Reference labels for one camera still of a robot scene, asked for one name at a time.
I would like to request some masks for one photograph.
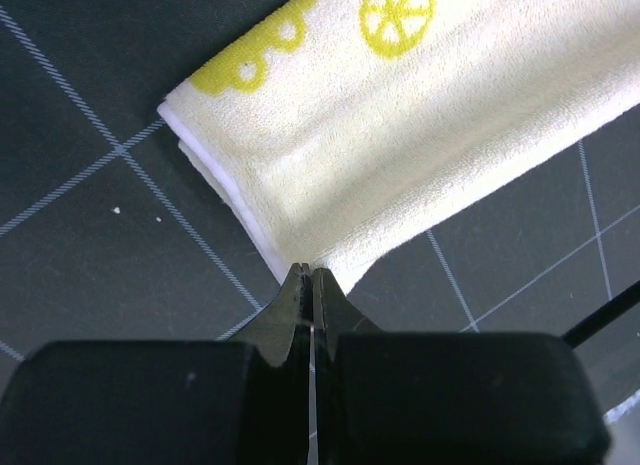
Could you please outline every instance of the towel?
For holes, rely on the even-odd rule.
[[[159,113],[280,282],[348,292],[638,102],[640,0],[292,0]]]

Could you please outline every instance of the white fabric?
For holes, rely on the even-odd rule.
[[[640,0],[435,0],[423,39],[394,58],[363,38],[362,7],[300,7],[303,43],[266,50],[254,92],[185,81],[159,108],[279,281],[308,262],[349,291],[640,102]]]

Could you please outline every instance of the folded towel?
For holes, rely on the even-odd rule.
[[[638,102],[640,0],[292,0],[159,112],[278,280],[348,291]]]

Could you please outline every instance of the towel fold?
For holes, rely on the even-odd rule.
[[[292,0],[159,112],[279,281],[349,291],[639,102],[640,0]]]

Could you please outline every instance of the white speck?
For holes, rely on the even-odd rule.
[[[197,377],[196,372],[187,373],[187,378],[186,378],[185,383],[184,383],[184,388],[189,390],[191,388],[191,384],[193,382],[195,382],[196,377]]]

